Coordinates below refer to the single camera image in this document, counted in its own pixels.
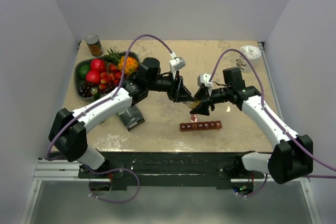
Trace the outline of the small pill bottle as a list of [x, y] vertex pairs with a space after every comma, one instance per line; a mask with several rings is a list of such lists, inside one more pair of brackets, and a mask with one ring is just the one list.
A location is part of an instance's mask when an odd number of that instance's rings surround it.
[[192, 109], [196, 108], [200, 103], [201, 103], [201, 100], [194, 99], [193, 101], [187, 101], [186, 105], [188, 106], [189, 109], [192, 110]]

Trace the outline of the red weekly pill organizer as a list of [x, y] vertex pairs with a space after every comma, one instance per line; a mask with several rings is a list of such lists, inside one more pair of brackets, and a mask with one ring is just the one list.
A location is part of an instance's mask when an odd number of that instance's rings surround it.
[[190, 122], [180, 123], [181, 132], [220, 130], [222, 129], [221, 121], [199, 121], [197, 115], [191, 115]]

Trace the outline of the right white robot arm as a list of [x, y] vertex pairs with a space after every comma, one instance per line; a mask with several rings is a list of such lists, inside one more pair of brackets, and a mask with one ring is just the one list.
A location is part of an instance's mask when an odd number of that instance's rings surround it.
[[246, 178], [252, 172], [269, 174], [278, 184], [306, 176], [313, 171], [313, 141], [300, 136], [287, 126], [272, 109], [262, 101], [261, 93], [254, 86], [246, 86], [239, 68], [223, 70], [225, 85], [214, 89], [209, 74], [197, 78], [199, 90], [195, 98], [200, 103], [191, 114], [209, 115], [218, 103], [230, 102], [250, 117], [264, 133], [273, 151], [263, 154], [249, 151], [236, 155], [233, 172]]

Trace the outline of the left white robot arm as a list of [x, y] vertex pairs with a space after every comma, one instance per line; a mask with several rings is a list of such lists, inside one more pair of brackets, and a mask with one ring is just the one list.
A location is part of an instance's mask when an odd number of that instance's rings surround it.
[[179, 70], [186, 65], [183, 58], [175, 57], [169, 65], [170, 71], [161, 73], [160, 62], [155, 58], [146, 58], [136, 72], [122, 81], [116, 92], [74, 111], [66, 108], [59, 110], [48, 137], [51, 145], [67, 161], [78, 161], [88, 166], [97, 178], [105, 177], [109, 171], [106, 159], [87, 143], [87, 134], [94, 127], [144, 100], [150, 91], [165, 92], [172, 102], [193, 100], [179, 74]]

